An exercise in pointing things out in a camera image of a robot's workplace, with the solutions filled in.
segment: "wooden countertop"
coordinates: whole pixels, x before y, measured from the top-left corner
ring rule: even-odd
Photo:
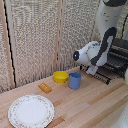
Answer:
[[[79,67],[67,71],[80,72],[82,81],[77,90],[54,82],[53,76],[0,94],[0,128],[13,128],[7,114],[10,105],[19,97],[37,94],[47,97],[55,107],[55,116],[47,128],[109,128],[121,114],[128,101],[128,86],[123,78],[109,85],[97,80]],[[45,94],[38,88],[46,83],[52,92]]]

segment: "yellow bowl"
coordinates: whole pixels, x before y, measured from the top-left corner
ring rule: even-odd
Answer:
[[[63,72],[63,71],[54,72],[53,76],[54,76],[54,80],[57,83],[64,83],[68,79],[68,73]]]

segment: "small yellow sponge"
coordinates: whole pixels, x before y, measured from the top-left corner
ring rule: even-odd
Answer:
[[[38,87],[39,87],[42,91],[44,91],[45,93],[49,93],[49,92],[52,91],[52,89],[51,89],[49,86],[47,86],[45,83],[42,83],[42,84],[38,85]]]

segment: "white plate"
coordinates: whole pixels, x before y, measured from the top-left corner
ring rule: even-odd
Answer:
[[[44,128],[54,117],[54,106],[40,95],[26,95],[12,103],[8,111],[15,128]]]

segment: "white robot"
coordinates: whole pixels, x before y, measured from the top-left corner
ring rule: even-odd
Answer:
[[[76,62],[89,66],[87,74],[94,75],[98,67],[108,61],[108,53],[117,33],[117,22],[125,4],[128,4],[127,0],[101,0],[95,19],[101,43],[91,41],[73,54]],[[128,83],[128,69],[125,80]],[[110,128],[128,128],[128,103],[117,122]]]

